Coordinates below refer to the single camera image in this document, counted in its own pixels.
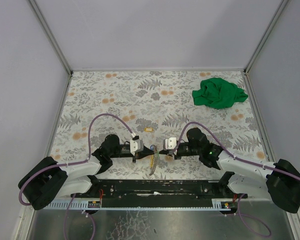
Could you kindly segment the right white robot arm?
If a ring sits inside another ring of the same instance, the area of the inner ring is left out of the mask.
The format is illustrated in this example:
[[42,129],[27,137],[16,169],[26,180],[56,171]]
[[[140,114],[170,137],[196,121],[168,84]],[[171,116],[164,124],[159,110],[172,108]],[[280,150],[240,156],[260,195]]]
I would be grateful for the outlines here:
[[197,127],[188,130],[186,137],[186,142],[177,141],[175,137],[165,139],[163,150],[159,153],[175,159],[197,156],[206,167],[230,174],[226,185],[233,193],[268,199],[286,212],[298,212],[300,173],[289,161],[242,159],[228,153],[224,147],[210,142]]

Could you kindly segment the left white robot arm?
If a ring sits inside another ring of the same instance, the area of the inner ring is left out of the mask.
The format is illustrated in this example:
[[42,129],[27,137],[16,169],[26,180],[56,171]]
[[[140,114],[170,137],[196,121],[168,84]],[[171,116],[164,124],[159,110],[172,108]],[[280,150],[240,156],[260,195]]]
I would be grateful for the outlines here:
[[24,206],[41,210],[55,198],[89,192],[93,177],[107,171],[113,158],[131,158],[136,162],[153,154],[154,149],[144,146],[137,135],[121,144],[117,135],[110,134],[86,160],[58,163],[51,156],[42,159],[18,183],[18,200]]

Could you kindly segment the patterned bracelet keyring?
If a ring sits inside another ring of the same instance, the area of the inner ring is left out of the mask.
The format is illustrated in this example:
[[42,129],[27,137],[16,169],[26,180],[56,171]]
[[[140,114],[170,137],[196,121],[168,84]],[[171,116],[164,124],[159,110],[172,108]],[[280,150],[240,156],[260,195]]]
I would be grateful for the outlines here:
[[158,163],[158,160],[159,160],[157,158],[157,153],[159,153],[159,151],[158,151],[158,147],[155,145],[154,155],[151,155],[151,158],[150,158],[150,173],[149,173],[149,176],[152,176],[155,173],[157,163]]

